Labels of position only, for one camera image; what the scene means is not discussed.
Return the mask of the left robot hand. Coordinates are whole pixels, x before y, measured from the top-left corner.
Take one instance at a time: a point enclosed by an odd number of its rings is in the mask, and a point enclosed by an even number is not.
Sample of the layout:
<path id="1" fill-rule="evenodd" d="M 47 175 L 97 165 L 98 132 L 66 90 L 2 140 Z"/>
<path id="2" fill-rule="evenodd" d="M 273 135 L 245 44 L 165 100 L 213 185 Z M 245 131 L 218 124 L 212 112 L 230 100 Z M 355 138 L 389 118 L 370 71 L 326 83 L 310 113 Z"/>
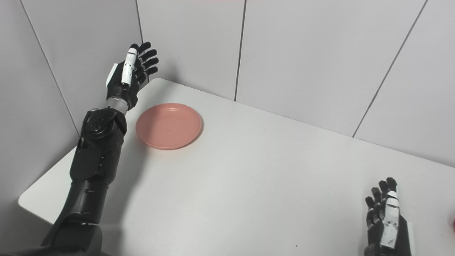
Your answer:
<path id="1" fill-rule="evenodd" d="M 158 72 L 158 63 L 157 50 L 152 48 L 151 42 L 132 44 L 125 60 L 115 63 L 109 72 L 106 82 L 107 100 L 122 100 L 127 110 L 135 107 L 140 86 L 150 75 Z"/>

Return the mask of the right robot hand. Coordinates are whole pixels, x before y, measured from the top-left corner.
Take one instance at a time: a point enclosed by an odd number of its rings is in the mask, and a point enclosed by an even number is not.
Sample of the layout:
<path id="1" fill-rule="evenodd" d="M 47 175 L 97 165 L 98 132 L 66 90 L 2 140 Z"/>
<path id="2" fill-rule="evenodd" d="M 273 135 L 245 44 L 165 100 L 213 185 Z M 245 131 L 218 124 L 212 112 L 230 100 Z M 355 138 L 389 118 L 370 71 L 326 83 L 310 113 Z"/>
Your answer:
<path id="1" fill-rule="evenodd" d="M 368 245 L 364 256 L 416 255 L 413 226 L 401 214 L 396 180 L 381 180 L 371 193 L 365 198 Z"/>

